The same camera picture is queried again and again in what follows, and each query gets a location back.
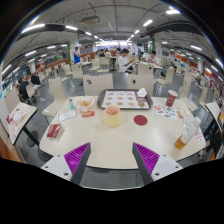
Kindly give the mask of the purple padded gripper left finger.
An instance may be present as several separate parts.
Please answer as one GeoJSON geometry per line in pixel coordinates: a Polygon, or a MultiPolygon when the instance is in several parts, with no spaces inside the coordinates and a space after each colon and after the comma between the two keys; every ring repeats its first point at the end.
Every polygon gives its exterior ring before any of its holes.
{"type": "Polygon", "coordinates": [[[85,143],[64,155],[53,156],[42,169],[79,185],[90,154],[91,144],[85,143]]]}

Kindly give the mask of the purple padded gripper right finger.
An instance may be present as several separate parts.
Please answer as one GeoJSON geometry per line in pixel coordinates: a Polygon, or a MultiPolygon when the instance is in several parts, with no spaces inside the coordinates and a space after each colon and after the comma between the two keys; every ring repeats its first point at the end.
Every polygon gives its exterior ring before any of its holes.
{"type": "Polygon", "coordinates": [[[145,185],[182,169],[182,166],[169,155],[159,155],[138,143],[133,144],[132,153],[145,185]]]}

